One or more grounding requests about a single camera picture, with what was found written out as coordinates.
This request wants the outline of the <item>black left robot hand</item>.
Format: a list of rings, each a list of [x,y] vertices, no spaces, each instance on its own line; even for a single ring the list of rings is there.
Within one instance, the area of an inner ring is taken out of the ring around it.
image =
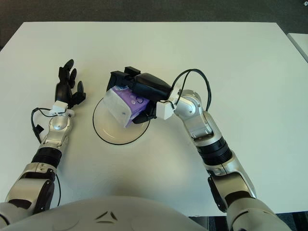
[[[77,91],[72,93],[77,77],[77,69],[72,70],[73,65],[74,60],[70,59],[63,67],[59,67],[59,82],[56,84],[55,89],[55,101],[67,103],[68,109],[72,109],[86,99],[82,81],[78,82]]]

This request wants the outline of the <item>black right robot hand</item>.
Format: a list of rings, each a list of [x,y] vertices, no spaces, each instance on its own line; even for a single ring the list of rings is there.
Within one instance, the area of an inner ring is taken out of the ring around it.
[[[171,93],[171,86],[165,81],[149,74],[141,73],[140,70],[128,66],[124,72],[111,72],[107,89],[117,86],[119,88],[127,88],[135,95],[147,99],[149,102],[138,115],[133,118],[134,124],[141,124],[151,119],[156,119],[156,104],[160,101],[168,99]]]

